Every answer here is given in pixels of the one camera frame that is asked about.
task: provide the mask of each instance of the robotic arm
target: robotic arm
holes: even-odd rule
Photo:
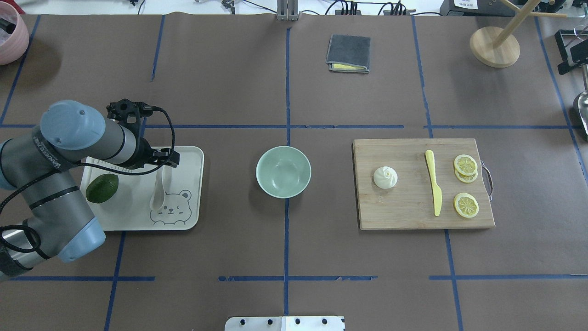
[[[100,246],[106,236],[69,169],[97,158],[128,169],[145,164],[176,167],[172,148],[154,150],[139,136],[141,118],[164,110],[126,99],[96,109],[72,100],[49,107],[40,125],[0,144],[0,187],[22,191],[33,216],[19,225],[0,227],[0,282],[58,256],[71,262]],[[0,211],[5,200],[0,204]]]

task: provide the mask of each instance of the red object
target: red object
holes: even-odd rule
[[[22,10],[22,8],[16,4],[16,2],[14,2],[14,0],[0,0],[1,2],[6,2],[7,4],[9,4],[10,6],[13,6],[14,9],[16,9],[16,11],[19,14],[26,14],[24,10]]]

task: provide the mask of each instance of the yellow knife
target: yellow knife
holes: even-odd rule
[[[435,154],[433,154],[432,150],[425,151],[425,159],[427,159],[427,168],[429,168],[431,188],[433,189],[433,208],[435,210],[435,216],[439,216],[441,213],[443,195],[441,194],[441,188],[437,185],[437,177],[435,176]]]

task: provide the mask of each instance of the bowl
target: bowl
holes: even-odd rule
[[[16,9],[6,2],[0,2],[0,17],[16,25],[8,39],[0,38],[0,65],[4,65],[18,60],[25,53],[29,46],[29,31]]]
[[[272,197],[297,196],[310,182],[312,170],[303,152],[278,146],[263,153],[255,169],[259,186]]]

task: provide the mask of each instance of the wooden stand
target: wooden stand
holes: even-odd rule
[[[516,11],[517,14],[504,28],[485,27],[474,32],[470,38],[470,48],[474,56],[480,62],[494,68],[506,68],[515,64],[519,59],[520,46],[519,42],[512,35],[513,31],[524,21],[527,16],[550,16],[566,17],[562,14],[536,13],[532,12],[533,8],[541,0],[529,0],[523,6],[518,8],[508,0],[501,0],[504,4]]]

